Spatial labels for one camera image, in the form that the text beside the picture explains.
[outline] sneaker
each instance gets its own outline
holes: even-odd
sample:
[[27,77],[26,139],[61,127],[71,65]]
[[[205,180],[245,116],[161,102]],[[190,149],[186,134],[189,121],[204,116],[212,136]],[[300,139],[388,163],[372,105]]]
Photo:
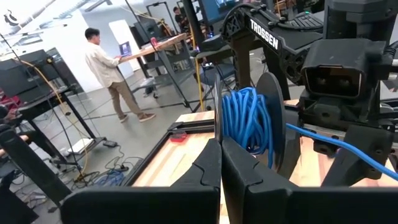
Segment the sneaker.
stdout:
[[126,114],[124,115],[124,118],[120,119],[120,123],[124,123],[125,121],[127,121],[127,119],[129,119],[129,116],[127,116]]
[[156,117],[156,114],[142,114],[140,116],[138,116],[139,122],[144,122],[147,120],[150,120],[152,118]]

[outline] gray floor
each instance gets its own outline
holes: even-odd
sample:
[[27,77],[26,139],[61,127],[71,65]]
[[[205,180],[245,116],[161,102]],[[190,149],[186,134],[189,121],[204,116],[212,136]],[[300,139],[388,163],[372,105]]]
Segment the gray floor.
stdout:
[[[260,63],[262,52],[261,50],[255,50],[251,54],[251,76],[255,83],[262,74],[263,65]],[[127,79],[128,84],[131,87],[138,85],[143,79],[141,71],[137,71],[132,77]],[[198,89],[197,84],[193,78],[187,80],[182,86],[182,91],[188,100],[198,100]],[[292,98],[298,98],[303,90],[302,86],[294,86],[290,88],[290,94]],[[384,97],[398,97],[397,94],[391,94],[384,88]],[[156,113],[157,117],[145,123],[138,122],[137,118],[133,114],[129,114],[129,120],[121,124],[118,117],[114,114],[112,102],[110,100],[107,90],[98,90],[89,94],[80,95],[80,99],[73,96],[71,100],[76,106],[82,116],[85,117],[88,126],[99,136],[105,136],[109,140],[118,142],[122,148],[121,152],[124,153],[124,157],[146,157],[149,151],[155,146],[161,136],[164,135],[166,129],[181,115],[189,113],[190,110],[182,105],[168,106],[165,108],[159,108],[160,106],[180,103],[178,95],[176,94],[172,86],[165,87],[159,90],[159,99],[155,100],[149,96],[143,97],[143,91],[135,93],[135,97],[141,108],[152,108],[150,112]],[[212,106],[211,101],[206,102],[207,105]],[[127,106],[122,102],[124,111],[128,111]],[[68,137],[72,144],[77,142],[81,138],[81,135],[86,134],[82,131],[81,134],[77,131],[77,128],[83,130],[82,126],[76,122],[76,118],[71,115],[68,117],[62,116],[62,113],[58,111],[60,120],[63,123]],[[48,138],[55,144],[58,149],[69,148],[66,135],[63,132],[60,123],[54,115],[48,112],[45,116],[37,118],[36,122],[42,131],[47,135]],[[46,154],[35,146],[32,146],[38,155],[42,158],[46,157]],[[104,167],[110,160],[115,157],[122,156],[117,149],[109,149],[107,147],[98,146],[96,149],[91,151],[88,155],[88,163],[86,165],[86,173],[93,171],[103,172],[106,170]],[[80,164],[83,166],[85,160],[82,159]],[[66,182],[68,179],[74,178],[77,173],[68,174],[63,177],[63,181]],[[22,178],[15,180],[18,184],[22,182]],[[40,192],[35,185],[30,184],[31,181],[25,178],[21,185],[13,185],[12,190],[17,191],[17,194],[22,198],[26,198],[27,194],[31,194],[32,191]],[[52,202],[46,202],[41,206],[35,208],[35,211],[40,215],[40,218],[35,223],[45,224],[56,224],[60,223],[58,210],[53,213],[49,213],[49,208],[53,207]]]

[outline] khaki pants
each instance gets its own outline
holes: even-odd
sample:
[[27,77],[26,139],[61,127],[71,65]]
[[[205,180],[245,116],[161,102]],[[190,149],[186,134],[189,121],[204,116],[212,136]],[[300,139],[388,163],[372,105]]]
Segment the khaki pants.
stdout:
[[111,94],[111,99],[113,102],[113,107],[118,115],[119,119],[124,118],[124,113],[122,108],[120,107],[120,97],[121,95],[126,102],[127,106],[136,115],[142,114],[141,109],[138,107],[137,101],[134,96],[131,94],[129,87],[126,82],[112,83],[111,86],[108,87],[109,93]]

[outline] beige jacket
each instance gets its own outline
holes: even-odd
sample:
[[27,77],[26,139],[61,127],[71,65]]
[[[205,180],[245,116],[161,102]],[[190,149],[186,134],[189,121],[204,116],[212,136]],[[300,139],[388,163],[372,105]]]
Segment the beige jacket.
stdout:
[[118,70],[119,59],[107,56],[99,45],[88,43],[85,60],[103,87],[108,88],[114,82],[124,81]]

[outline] laptop screen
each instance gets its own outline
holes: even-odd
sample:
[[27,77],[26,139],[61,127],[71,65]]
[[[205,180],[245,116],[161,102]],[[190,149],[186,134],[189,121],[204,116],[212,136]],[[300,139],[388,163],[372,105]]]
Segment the laptop screen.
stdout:
[[130,42],[127,41],[126,43],[119,45],[119,49],[122,57],[131,55]]

